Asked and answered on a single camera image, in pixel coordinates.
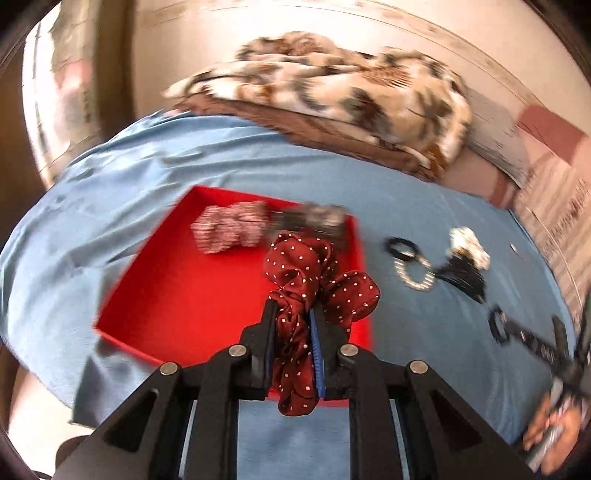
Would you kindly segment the person's right hand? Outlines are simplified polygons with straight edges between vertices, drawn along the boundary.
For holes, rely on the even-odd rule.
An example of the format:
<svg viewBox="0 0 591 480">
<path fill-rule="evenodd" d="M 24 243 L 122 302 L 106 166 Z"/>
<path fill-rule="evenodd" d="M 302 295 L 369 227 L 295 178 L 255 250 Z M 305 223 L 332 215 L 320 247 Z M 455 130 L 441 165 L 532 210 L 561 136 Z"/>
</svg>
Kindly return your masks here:
<svg viewBox="0 0 591 480">
<path fill-rule="evenodd" d="M 590 403 L 588 401 L 568 401 L 567 405 L 568 408 L 562 412 L 555 410 L 551 407 L 550 393 L 544 393 L 522 437 L 522 448 L 530 451 L 543 440 L 548 429 L 558 426 L 561 430 L 556 442 L 542 458 L 538 469 L 542 476 L 550 476 L 562 468 L 575 449 L 581 430 L 589 422 Z"/>
</svg>

